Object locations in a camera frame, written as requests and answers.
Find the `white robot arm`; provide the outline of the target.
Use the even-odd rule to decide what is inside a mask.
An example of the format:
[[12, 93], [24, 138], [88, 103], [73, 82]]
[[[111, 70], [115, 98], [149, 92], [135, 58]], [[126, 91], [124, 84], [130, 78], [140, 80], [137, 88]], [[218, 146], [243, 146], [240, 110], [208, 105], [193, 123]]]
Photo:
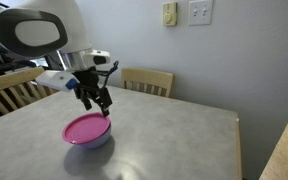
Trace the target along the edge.
[[23, 57], [56, 51], [63, 69], [46, 70], [37, 82], [74, 91], [87, 110], [97, 104], [104, 116], [109, 115], [112, 100], [98, 82], [113, 71], [96, 67], [110, 63], [110, 53], [92, 47], [76, 0], [25, 0], [17, 6], [0, 2], [0, 46]]

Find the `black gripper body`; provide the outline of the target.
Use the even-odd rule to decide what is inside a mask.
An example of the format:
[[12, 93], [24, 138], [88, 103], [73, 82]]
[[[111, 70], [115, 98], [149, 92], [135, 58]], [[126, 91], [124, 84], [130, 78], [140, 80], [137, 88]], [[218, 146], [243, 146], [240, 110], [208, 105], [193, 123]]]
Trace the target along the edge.
[[[93, 100], [100, 107], [108, 107], [112, 104], [110, 94], [106, 88], [110, 76], [108, 71], [97, 70], [92, 67], [88, 70], [76, 71], [73, 75], [79, 80], [79, 85], [74, 89], [74, 92], [81, 102], [83, 98], [88, 98], [90, 102]], [[98, 85], [100, 76], [105, 78], [102, 87]]]

